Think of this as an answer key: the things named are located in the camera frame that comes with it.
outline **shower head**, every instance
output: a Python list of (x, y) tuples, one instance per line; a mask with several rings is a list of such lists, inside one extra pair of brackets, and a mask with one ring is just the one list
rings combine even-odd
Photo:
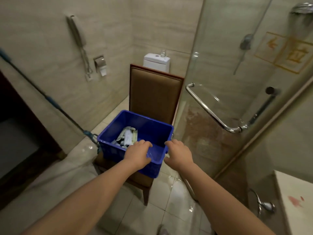
[(291, 11), (291, 14), (296, 14), (296, 15), (300, 15), (300, 14), (313, 14), (313, 4), (306, 2), (306, 3), (298, 3), (297, 5), (295, 5)]

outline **red stain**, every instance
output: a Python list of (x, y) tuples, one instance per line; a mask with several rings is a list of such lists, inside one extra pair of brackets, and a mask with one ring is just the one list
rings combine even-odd
[(295, 206), (295, 207), (302, 207), (302, 205), (300, 204), (300, 200), (296, 199), (295, 197), (292, 196), (288, 196), (288, 199), (290, 200), (290, 202)]

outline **blue plastic crate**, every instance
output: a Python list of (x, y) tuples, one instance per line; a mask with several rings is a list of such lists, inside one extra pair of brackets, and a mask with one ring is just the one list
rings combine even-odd
[(123, 160), (126, 149), (111, 142), (119, 136), (126, 126), (138, 130), (138, 141), (144, 139), (152, 143), (153, 147), (149, 148), (147, 153), (148, 157), (151, 158), (151, 162), (139, 172), (148, 177), (157, 178), (165, 154), (168, 151), (164, 142), (171, 140), (174, 127), (128, 110), (122, 110), (98, 136), (104, 158), (113, 162)]

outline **hand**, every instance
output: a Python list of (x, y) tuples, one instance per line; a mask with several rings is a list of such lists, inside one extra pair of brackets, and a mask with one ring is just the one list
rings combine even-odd
[(178, 172), (194, 163), (191, 151), (181, 141), (173, 139), (166, 141), (165, 145), (168, 146), (168, 154), (170, 157), (165, 157), (164, 162), (172, 169)]
[(126, 150), (124, 161), (127, 161), (133, 166), (135, 171), (144, 168), (151, 162), (151, 158), (147, 157), (147, 152), (150, 147), (152, 147), (152, 144), (149, 141), (142, 139), (139, 142), (135, 142), (134, 145), (129, 146)]

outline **blue mop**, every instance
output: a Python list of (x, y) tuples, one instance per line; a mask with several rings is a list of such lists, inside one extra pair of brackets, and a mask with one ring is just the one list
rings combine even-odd
[(54, 108), (59, 110), (66, 118), (68, 118), (84, 135), (86, 135), (97, 147), (98, 153), (101, 150), (99, 143), (97, 142), (97, 134), (91, 133), (88, 130), (84, 130), (75, 120), (72, 119), (61, 107), (60, 105), (55, 102), (55, 100), (46, 95), (31, 79), (29, 79), (17, 66), (12, 63), (10, 57), (0, 48), (0, 56), (3, 58), (4, 61), (9, 63), (27, 82), (30, 83)]

